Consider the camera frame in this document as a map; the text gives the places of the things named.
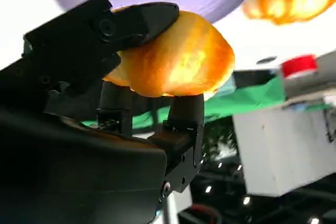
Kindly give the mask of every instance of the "bolt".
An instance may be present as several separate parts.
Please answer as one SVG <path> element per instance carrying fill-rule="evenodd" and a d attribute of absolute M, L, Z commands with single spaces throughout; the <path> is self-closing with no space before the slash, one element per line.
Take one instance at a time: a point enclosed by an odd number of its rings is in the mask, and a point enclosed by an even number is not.
<path fill-rule="evenodd" d="M 108 20 L 108 19 L 103 19 L 99 22 L 99 30 L 102 34 L 104 34 L 107 37 L 111 37 L 114 35 L 114 33 L 116 32 L 115 30 L 115 25 L 112 21 Z"/>
<path fill-rule="evenodd" d="M 163 198 L 167 197 L 167 194 L 168 194 L 169 191 L 170 191 L 170 183 L 169 183 L 169 182 L 166 182 L 166 183 L 163 185 L 163 188 L 162 188 L 162 197 L 163 197 Z"/>
<path fill-rule="evenodd" d="M 41 76 L 40 77 L 40 82 L 43 84 L 49 84 L 50 83 L 50 77 L 49 76 Z"/>

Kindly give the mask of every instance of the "white surface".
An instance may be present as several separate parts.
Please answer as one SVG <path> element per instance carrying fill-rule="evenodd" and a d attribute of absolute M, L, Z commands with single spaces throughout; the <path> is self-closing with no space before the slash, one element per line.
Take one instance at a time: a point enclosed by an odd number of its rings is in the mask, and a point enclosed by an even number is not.
<path fill-rule="evenodd" d="M 271 22 L 247 19 L 241 8 L 215 24 L 236 54 L 236 69 L 278 67 L 282 62 L 304 54 L 322 56 L 336 49 L 336 6 L 307 23 L 275 26 Z M 276 56 L 265 64 L 256 62 Z"/>
<path fill-rule="evenodd" d="M 24 33 L 58 16 L 62 10 L 55 0 L 0 0 L 0 69 L 17 60 L 22 53 Z M 313 53 L 318 56 L 336 49 L 336 6 L 309 23 L 276 27 L 270 22 L 248 20 L 241 9 L 215 24 L 232 45 L 236 69 L 278 66 L 293 56 Z M 257 66 L 260 59 L 278 56 L 268 65 Z"/>
<path fill-rule="evenodd" d="M 260 110 L 234 123 L 249 194 L 280 196 L 336 172 L 321 111 Z"/>
<path fill-rule="evenodd" d="M 19 59 L 23 35 L 60 15 L 54 0 L 0 0 L 0 69 Z"/>

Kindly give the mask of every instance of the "black robotic arm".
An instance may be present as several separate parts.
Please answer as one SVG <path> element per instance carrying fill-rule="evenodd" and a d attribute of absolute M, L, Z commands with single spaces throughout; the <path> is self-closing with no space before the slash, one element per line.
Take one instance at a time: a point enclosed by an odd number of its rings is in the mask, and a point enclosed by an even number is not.
<path fill-rule="evenodd" d="M 179 8 L 149 3 L 111 12 L 89 0 L 25 36 L 0 71 L 0 222 L 146 224 L 200 170 L 203 95 L 174 97 L 162 130 L 132 137 L 129 88 L 104 83 L 98 125 L 44 113 L 50 95 L 84 93 L 116 68 L 117 51 L 172 25 Z"/>

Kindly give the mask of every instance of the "black plastic housing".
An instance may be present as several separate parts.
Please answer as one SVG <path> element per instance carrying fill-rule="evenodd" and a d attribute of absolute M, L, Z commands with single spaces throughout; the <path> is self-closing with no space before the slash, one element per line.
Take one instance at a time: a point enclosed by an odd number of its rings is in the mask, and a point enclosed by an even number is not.
<path fill-rule="evenodd" d="M 153 144 L 8 107 L 0 135 L 1 224 L 154 219 L 166 154 Z"/>

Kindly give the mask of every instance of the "red cap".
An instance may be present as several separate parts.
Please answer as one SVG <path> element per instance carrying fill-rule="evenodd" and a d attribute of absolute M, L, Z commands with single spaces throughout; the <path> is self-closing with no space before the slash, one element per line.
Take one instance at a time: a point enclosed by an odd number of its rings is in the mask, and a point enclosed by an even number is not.
<path fill-rule="evenodd" d="M 286 79 L 305 76 L 316 72 L 318 69 L 315 55 L 304 55 L 288 60 L 281 65 L 281 70 Z"/>

